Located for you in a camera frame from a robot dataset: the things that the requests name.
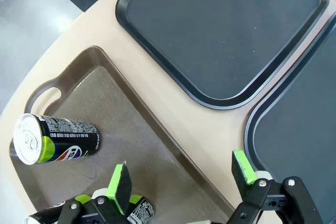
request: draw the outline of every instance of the can lid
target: can lid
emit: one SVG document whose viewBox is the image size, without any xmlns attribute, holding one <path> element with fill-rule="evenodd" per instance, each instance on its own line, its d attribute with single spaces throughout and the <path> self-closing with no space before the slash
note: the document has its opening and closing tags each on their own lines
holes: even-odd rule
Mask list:
<svg viewBox="0 0 336 224">
<path fill-rule="evenodd" d="M 41 224 L 41 222 L 34 219 L 33 217 L 28 216 L 23 220 L 23 224 Z"/>
<path fill-rule="evenodd" d="M 32 114 L 21 115 L 14 126 L 14 148 L 20 160 L 32 165 L 37 162 L 42 149 L 40 125 Z"/>
</svg>

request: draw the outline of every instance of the tray rim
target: tray rim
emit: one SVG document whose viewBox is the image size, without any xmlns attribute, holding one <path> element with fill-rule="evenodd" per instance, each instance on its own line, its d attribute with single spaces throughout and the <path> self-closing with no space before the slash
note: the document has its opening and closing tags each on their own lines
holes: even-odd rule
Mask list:
<svg viewBox="0 0 336 224">
<path fill-rule="evenodd" d="M 336 12 L 331 16 L 321 31 L 314 38 L 309 47 L 304 51 L 302 57 L 288 70 L 272 90 L 257 104 L 248 118 L 244 132 L 244 150 L 254 170 L 266 170 L 265 165 L 255 151 L 254 134 L 260 120 L 272 109 L 272 107 L 285 95 L 302 71 L 308 66 L 311 60 L 316 57 L 315 53 L 326 42 L 330 33 L 336 29 Z M 329 224 L 336 223 L 335 218 Z"/>
<path fill-rule="evenodd" d="M 329 5 L 329 0 L 320 0 L 320 4 L 307 17 L 305 23 L 302 24 L 289 41 L 271 58 L 241 92 L 230 98 L 218 99 L 203 93 L 182 71 L 170 63 L 150 41 L 146 40 L 144 36 L 131 25 L 126 16 L 128 3 L 130 1 L 131 0 L 117 1 L 115 15 L 120 26 L 165 70 L 190 98 L 205 107 L 217 110 L 235 109 L 251 101 L 292 56 Z"/>
</svg>

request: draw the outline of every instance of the black soda can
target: black soda can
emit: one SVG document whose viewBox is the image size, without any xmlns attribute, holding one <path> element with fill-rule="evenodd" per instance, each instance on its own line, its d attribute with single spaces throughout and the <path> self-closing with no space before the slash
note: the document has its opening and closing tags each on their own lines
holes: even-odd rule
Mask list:
<svg viewBox="0 0 336 224">
<path fill-rule="evenodd" d="M 99 145 L 100 135 L 92 123 L 26 113 L 14 128 L 15 151 L 27 165 L 93 155 Z"/>
<path fill-rule="evenodd" d="M 62 212 L 64 203 L 65 202 L 62 202 L 56 206 L 49 207 L 33 215 L 29 215 L 28 217 L 24 219 L 23 224 L 54 224 L 56 223 Z"/>
<path fill-rule="evenodd" d="M 143 196 L 132 195 L 126 218 L 130 224 L 149 224 L 154 217 L 152 204 Z"/>
</svg>

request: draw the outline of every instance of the beige table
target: beige table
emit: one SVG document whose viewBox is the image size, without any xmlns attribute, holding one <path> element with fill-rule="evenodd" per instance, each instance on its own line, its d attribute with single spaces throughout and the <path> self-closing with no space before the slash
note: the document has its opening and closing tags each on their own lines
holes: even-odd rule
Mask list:
<svg viewBox="0 0 336 224">
<path fill-rule="evenodd" d="M 101 47 L 115 63 L 135 91 L 179 143 L 198 168 L 224 197 L 236 207 L 241 199 L 231 175 L 231 151 L 243 148 L 248 115 L 258 101 L 279 81 L 301 56 L 323 25 L 336 11 L 330 0 L 315 27 L 263 90 L 246 105 L 229 111 L 216 111 L 194 102 L 165 71 L 123 30 L 115 18 L 117 0 L 99 0 L 45 52 L 5 108 L 0 119 L 1 165 L 16 188 L 28 212 L 35 211 L 27 197 L 8 154 L 13 126 L 23 113 L 30 94 L 43 82 L 59 75 L 85 48 Z M 51 90 L 35 104 L 35 113 L 55 99 Z M 280 223 L 274 214 L 265 214 L 263 223 Z"/>
</svg>

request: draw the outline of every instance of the dark gray tray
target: dark gray tray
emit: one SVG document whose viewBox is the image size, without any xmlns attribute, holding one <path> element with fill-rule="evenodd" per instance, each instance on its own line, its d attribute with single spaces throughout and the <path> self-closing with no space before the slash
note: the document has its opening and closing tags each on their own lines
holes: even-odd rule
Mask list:
<svg viewBox="0 0 336 224">
<path fill-rule="evenodd" d="M 26 112 L 45 90 L 57 87 L 60 100 L 45 114 L 94 123 L 102 136 L 94 156 L 27 166 L 11 145 L 11 159 L 34 206 L 44 209 L 108 186 L 124 160 L 133 193 L 154 204 L 154 223 L 226 222 L 228 202 L 184 155 L 169 133 L 98 47 L 82 52 L 56 79 L 39 87 Z"/>
<path fill-rule="evenodd" d="M 198 103 L 232 109 L 286 62 L 329 0 L 119 0 L 123 28 Z"/>
<path fill-rule="evenodd" d="M 257 105 L 245 151 L 258 170 L 305 183 L 323 223 L 336 223 L 336 18 Z"/>
</svg>

